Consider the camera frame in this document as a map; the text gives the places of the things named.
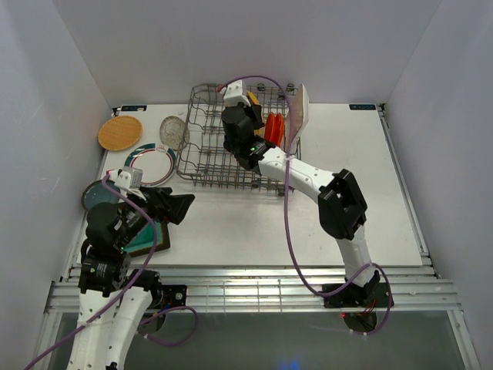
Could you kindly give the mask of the yellow dotted scalloped plate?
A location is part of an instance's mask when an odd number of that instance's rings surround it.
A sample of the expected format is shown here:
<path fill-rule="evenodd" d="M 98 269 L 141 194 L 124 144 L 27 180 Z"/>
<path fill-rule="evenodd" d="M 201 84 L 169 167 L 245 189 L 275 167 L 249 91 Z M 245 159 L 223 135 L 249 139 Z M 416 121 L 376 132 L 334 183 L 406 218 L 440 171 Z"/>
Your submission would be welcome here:
<path fill-rule="evenodd" d="M 264 122 L 263 122 L 263 117 L 262 117 L 262 107 L 260 105 L 260 101 L 251 91 L 247 91 L 246 95 L 247 95 L 248 100 L 251 103 L 251 106 L 253 107 L 253 113 L 254 113 L 257 121 L 258 121 L 257 128 L 254 130 L 254 132 L 258 136 L 263 136 L 264 135 Z"/>

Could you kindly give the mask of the orange round plate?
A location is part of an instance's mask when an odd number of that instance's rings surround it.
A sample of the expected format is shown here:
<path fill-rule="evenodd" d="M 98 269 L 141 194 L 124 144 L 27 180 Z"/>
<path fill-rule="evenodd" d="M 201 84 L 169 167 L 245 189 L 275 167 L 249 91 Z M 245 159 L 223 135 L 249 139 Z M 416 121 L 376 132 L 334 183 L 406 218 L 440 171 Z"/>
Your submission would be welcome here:
<path fill-rule="evenodd" d="M 275 118 L 276 115 L 274 113 L 268 114 L 265 130 L 264 130 L 264 139 L 271 143 L 276 143 L 276 140 L 273 138 L 273 128 L 274 128 Z"/>
<path fill-rule="evenodd" d="M 276 146 L 281 146 L 281 143 L 283 142 L 284 127 L 284 116 L 282 113 L 278 113 L 274 117 L 273 131 L 271 134 L 271 139 L 276 144 Z"/>

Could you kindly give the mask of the white rectangular plate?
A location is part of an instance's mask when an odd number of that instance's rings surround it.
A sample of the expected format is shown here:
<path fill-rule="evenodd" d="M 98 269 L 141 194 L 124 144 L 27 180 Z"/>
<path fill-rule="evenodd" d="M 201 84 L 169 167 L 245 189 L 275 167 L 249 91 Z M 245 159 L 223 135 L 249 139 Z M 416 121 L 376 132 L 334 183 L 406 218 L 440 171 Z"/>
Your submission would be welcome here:
<path fill-rule="evenodd" d="M 307 89 L 304 84 L 300 84 L 294 98 L 290 101 L 290 108 L 284 121 L 285 140 L 283 148 L 286 153 L 295 153 L 297 141 L 301 138 L 301 134 L 309 121 L 308 111 Z"/>

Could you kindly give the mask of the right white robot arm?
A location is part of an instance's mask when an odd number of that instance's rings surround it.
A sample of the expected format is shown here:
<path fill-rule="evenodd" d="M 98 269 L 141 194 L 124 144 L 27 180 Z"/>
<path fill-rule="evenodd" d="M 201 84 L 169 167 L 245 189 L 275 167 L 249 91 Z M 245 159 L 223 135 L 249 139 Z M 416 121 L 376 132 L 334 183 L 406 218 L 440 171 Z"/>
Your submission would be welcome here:
<path fill-rule="evenodd" d="M 318 206 L 322 229 L 333 237 L 345 268 L 345 283 L 318 296 L 332 306 L 362 307 L 373 301 L 380 274 L 371 260 L 364 224 L 367 203 L 352 172 L 317 169 L 290 158 L 280 147 L 255 134 L 263 123 L 260 106 L 228 106 L 222 112 L 224 148 L 245 170 L 279 180 Z"/>

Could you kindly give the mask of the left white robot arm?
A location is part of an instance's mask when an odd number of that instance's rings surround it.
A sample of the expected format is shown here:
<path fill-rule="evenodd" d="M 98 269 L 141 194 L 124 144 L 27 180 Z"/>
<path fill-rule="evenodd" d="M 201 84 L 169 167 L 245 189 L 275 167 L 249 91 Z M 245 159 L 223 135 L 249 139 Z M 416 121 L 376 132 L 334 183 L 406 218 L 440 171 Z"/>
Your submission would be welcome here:
<path fill-rule="evenodd" d="M 168 187 L 143 188 L 139 196 L 89 210 L 69 369 L 123 368 L 139 326 L 153 319 L 161 325 L 168 311 L 184 307 L 186 286 L 164 285 L 156 271 L 130 270 L 126 248 L 145 227 L 159 232 L 179 224 L 194 199 L 174 195 Z"/>

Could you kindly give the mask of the white plate green rim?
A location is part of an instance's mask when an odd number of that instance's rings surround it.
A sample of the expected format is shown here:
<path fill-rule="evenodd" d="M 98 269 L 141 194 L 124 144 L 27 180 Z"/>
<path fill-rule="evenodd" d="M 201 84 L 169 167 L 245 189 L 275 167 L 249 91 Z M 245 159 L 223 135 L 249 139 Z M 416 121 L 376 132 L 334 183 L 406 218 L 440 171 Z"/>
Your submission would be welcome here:
<path fill-rule="evenodd" d="M 157 187 L 165 183 L 174 173 L 175 152 L 163 144 L 147 143 L 133 150 L 126 158 L 125 167 L 143 171 L 141 184 Z"/>

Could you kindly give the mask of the speckled beige small plate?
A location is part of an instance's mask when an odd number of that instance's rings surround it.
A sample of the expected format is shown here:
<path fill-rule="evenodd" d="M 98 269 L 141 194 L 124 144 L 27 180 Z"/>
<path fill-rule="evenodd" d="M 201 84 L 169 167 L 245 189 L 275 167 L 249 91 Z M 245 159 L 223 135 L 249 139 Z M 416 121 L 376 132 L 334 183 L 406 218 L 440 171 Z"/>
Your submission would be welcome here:
<path fill-rule="evenodd" d="M 174 151 L 179 151 L 189 144 L 189 129 L 178 116 L 167 116 L 159 128 L 161 143 Z"/>

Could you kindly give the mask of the dark teal round plate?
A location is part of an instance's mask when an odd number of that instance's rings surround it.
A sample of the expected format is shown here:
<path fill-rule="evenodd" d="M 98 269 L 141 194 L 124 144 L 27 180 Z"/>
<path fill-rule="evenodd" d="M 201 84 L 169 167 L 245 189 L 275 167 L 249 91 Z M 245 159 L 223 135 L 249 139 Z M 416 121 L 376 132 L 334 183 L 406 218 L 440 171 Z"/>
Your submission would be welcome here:
<path fill-rule="evenodd" d="M 98 180 L 87 186 L 81 196 L 81 204 L 85 211 L 90 211 L 94 206 L 101 203 L 117 204 L 119 197 L 107 190 L 102 181 Z"/>

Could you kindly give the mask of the woven bamboo round plate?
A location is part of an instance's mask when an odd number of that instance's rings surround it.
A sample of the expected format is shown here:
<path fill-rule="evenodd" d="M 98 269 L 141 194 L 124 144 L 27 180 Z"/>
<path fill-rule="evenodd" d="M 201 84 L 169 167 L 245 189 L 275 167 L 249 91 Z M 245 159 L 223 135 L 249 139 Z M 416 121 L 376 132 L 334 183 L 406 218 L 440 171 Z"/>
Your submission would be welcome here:
<path fill-rule="evenodd" d="M 143 125 L 132 116 L 115 116 L 98 132 L 98 142 L 108 151 L 121 151 L 135 145 L 142 137 Z"/>

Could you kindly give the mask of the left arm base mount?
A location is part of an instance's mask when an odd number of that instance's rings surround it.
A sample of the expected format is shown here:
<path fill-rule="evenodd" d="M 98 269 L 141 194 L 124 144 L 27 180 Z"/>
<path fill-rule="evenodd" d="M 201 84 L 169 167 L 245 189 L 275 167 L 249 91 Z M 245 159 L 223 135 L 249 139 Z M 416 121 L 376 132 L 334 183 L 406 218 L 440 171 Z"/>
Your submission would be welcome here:
<path fill-rule="evenodd" d="M 186 305 L 188 287 L 184 284 L 157 284 L 150 288 L 152 300 L 148 309 L 158 310 Z"/>

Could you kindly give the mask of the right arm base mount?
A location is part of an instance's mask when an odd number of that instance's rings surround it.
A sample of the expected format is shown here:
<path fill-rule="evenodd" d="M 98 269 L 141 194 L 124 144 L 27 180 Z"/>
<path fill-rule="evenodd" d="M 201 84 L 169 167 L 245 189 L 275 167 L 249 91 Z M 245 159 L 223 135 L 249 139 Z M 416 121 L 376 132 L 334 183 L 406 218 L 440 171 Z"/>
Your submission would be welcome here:
<path fill-rule="evenodd" d="M 394 301 L 390 297 L 388 285 L 376 283 L 373 287 L 364 288 L 351 284 L 342 292 L 324 298 L 325 308 L 392 308 Z"/>

